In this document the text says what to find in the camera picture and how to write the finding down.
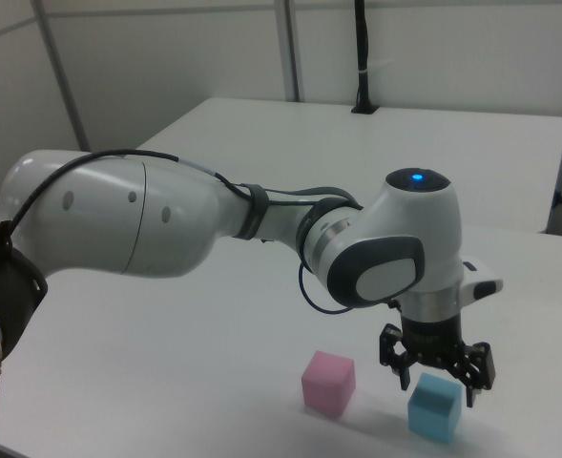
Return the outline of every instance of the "robot end effector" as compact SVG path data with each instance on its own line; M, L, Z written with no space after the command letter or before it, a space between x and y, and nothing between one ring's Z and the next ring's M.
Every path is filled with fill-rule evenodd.
M430 170L400 170L386 178L374 204L347 213L334 210L311 222L318 230L306 239L302 261L342 305L384 302L401 313L403 331L387 324L380 336L380 363L399 375L403 390L409 368L420 363L461 381L473 406L495 371L487 343L463 342L460 312L503 282L478 259L459 257L461 222L450 182Z

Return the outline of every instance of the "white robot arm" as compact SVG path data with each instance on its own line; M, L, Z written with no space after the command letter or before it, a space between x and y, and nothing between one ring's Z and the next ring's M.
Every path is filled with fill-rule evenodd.
M235 186L195 164L114 154L49 180L85 155L39 151L8 173L0 194L0 232L10 228L10 239L0 238L5 355L54 272L78 267L178 277L196 268L217 238L256 238L294 249L340 305L384 302L400 310L403 333L387 325L381 364L400 375L403 389L415 362L460 379L469 406L476 390L490 389L489 347L463 343L460 311L500 290L502 282L477 261L461 260L459 206L446 178L430 170L394 172L374 203L362 208L334 188L285 193ZM18 224L16 215L46 180L49 187ZM397 342L406 348L401 356L394 353Z

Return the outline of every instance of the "blue cube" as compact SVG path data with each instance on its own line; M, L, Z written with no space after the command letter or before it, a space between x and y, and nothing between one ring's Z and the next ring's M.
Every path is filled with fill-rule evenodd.
M463 388L429 374L421 375L407 403L411 431L449 444L461 416Z

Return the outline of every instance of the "white wall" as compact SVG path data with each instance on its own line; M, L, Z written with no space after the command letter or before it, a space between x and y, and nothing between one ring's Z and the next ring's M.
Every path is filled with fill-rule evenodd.
M44 5L93 150L135 147L212 96L288 96L272 0Z
M40 148L77 144L30 2L0 0L0 185Z
M309 102L351 104L354 12L352 2L331 3L296 2L301 94ZM370 76L374 101L562 116L562 5L368 8L366 16L370 62L391 59ZM552 229L562 234L562 211Z

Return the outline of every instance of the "white desk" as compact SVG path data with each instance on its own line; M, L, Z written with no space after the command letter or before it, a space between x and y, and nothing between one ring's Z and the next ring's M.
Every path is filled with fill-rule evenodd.
M163 150L157 141L168 141L189 158L208 150L200 161L271 187L331 183L355 191L353 179L363 186L359 198L396 168L356 179L343 156L331 162L335 172L318 160L295 169L279 150L255 160L266 154L253 149L264 143L256 135L228 140L230 156L215 158L215 132L225 124L211 120L215 131L200 127L197 135L194 118L206 106L144 147ZM238 111L228 115L227 126L239 122ZM268 121L255 132L275 133ZM173 140L172 129L181 136ZM245 160L236 162L240 141ZM406 403L422 368L411 369L406 393L378 364L378 336L386 323L399 323L397 312L317 313L297 286L295 253L233 239L220 240L180 279L87 271L49 278L48 297L4 364L0 444L37 458L562 456L562 238L467 226L463 253L495 269L506 287L463 314L466 342L492 345L497 379L474 409L464 408L450 446L407 430ZM308 288L329 304L312 281ZM357 390L338 421L303 407L300 377L317 349L356 362Z
M142 145L274 189L335 185L368 203L386 175L430 168L454 183L463 221L540 232L562 157L562 118L207 100Z

